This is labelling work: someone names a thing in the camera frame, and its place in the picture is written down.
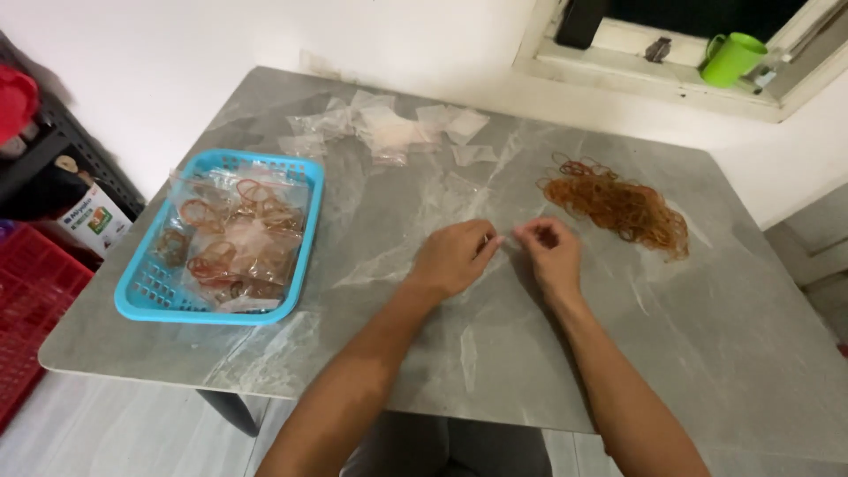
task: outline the blue plastic basket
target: blue plastic basket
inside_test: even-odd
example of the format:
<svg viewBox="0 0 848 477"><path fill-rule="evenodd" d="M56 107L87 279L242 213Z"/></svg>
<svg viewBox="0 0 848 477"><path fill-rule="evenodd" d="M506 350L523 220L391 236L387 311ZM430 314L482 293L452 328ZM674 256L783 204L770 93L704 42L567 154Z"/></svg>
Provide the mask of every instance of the blue plastic basket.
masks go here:
<svg viewBox="0 0 848 477"><path fill-rule="evenodd" d="M156 255L148 253L150 244L156 239L162 222L169 210L173 208L170 201L166 199L114 290L114 305L121 315L131 320L142 321L253 326L277 322L291 312L298 302L306 274L306 265L310 258L318 211L321 208L321 193L324 189L324 168L311 160L295 157L211 149L192 157L181 176L190 177L215 167L235 171L240 165L255 162L270 168L286 170L290 177L305 180L311 189L304 241L300 245L298 262L294 268L292 283L286 290L285 300L273 310L217 313L209 311L205 302L182 289L179 285L181 269L169 269Z"/></svg>

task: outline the pile of rubber bands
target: pile of rubber bands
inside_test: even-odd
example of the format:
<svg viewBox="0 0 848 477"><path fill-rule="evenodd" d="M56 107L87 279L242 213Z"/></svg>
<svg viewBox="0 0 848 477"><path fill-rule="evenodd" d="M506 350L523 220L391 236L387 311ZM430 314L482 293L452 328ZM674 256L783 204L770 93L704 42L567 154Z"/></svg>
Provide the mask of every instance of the pile of rubber bands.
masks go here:
<svg viewBox="0 0 848 477"><path fill-rule="evenodd" d="M669 260L689 256L686 220L653 188L621 181L612 169L589 157L571 160L554 153L553 160L560 165L558 177L537 182L547 200L575 218L589 217L622 240L665 250Z"/></svg>
<svg viewBox="0 0 848 477"><path fill-rule="evenodd" d="M170 185L174 206L151 252L182 269L179 284L214 311L276 308L303 241L310 200L304 179L242 163L189 178L175 172Z"/></svg>

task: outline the tile floor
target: tile floor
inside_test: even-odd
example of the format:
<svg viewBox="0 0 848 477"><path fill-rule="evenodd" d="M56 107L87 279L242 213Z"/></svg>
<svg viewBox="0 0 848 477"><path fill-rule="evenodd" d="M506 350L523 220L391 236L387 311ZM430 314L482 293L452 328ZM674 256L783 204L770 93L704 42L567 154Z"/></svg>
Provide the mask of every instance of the tile floor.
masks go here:
<svg viewBox="0 0 848 477"><path fill-rule="evenodd" d="M245 400L256 439L193 390L49 373L0 435L8 477L251 477L292 401ZM597 435L544 432L557 477L620 476ZM846 476L848 464L703 449L716 477Z"/></svg>

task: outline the table leg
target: table leg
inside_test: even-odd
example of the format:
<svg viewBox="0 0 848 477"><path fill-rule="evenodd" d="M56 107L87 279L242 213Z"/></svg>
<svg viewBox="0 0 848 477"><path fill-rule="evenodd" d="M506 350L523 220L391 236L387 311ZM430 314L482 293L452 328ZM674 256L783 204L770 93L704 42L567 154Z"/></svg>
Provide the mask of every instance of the table leg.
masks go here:
<svg viewBox="0 0 848 477"><path fill-rule="evenodd" d="M238 394L223 391L196 390L226 421L250 437L259 435L253 416Z"/></svg>

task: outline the forearm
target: forearm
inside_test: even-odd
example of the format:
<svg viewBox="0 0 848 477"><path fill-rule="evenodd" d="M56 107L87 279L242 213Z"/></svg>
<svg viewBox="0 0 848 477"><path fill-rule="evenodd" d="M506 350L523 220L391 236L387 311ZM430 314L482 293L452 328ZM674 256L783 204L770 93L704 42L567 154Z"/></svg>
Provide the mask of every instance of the forearm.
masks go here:
<svg viewBox="0 0 848 477"><path fill-rule="evenodd" d="M304 392L257 477L338 475L385 406L404 355L437 303L401 284Z"/></svg>
<svg viewBox="0 0 848 477"><path fill-rule="evenodd" d="M554 304L607 451L627 477L709 475L692 440L580 300Z"/></svg>

